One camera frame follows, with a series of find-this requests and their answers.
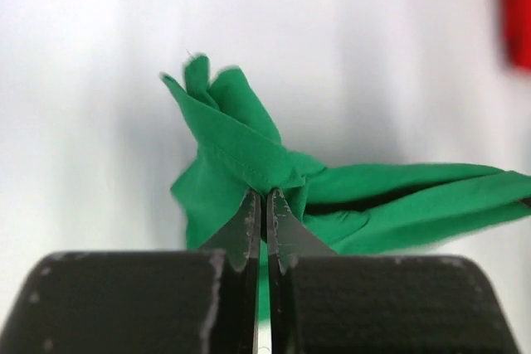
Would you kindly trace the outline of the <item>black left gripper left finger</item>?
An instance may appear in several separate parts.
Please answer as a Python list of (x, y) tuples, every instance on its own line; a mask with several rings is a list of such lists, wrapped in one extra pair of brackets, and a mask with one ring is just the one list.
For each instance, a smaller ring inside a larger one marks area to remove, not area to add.
[(261, 250), (261, 196), (249, 189), (234, 216), (201, 247), (210, 254), (212, 298), (202, 353), (255, 353)]

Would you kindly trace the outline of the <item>green t-shirt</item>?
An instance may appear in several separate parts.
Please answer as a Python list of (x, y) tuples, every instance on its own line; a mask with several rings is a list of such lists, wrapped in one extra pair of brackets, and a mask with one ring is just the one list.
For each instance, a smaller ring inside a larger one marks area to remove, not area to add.
[(204, 55), (183, 82), (162, 75), (197, 142), (197, 155), (172, 185), (194, 249), (235, 212), (247, 189), (279, 188), (295, 217), (343, 255), (434, 244), (526, 217), (528, 176), (463, 163), (328, 167), (287, 149), (237, 67), (216, 77)]

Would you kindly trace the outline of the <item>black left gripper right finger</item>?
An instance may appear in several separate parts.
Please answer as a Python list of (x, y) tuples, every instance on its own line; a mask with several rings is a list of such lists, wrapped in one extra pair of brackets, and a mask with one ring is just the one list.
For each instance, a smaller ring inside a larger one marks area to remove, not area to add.
[(279, 188), (273, 189), (266, 198), (265, 227), (272, 351), (296, 353), (292, 269), (301, 257), (326, 257), (337, 253), (294, 216)]

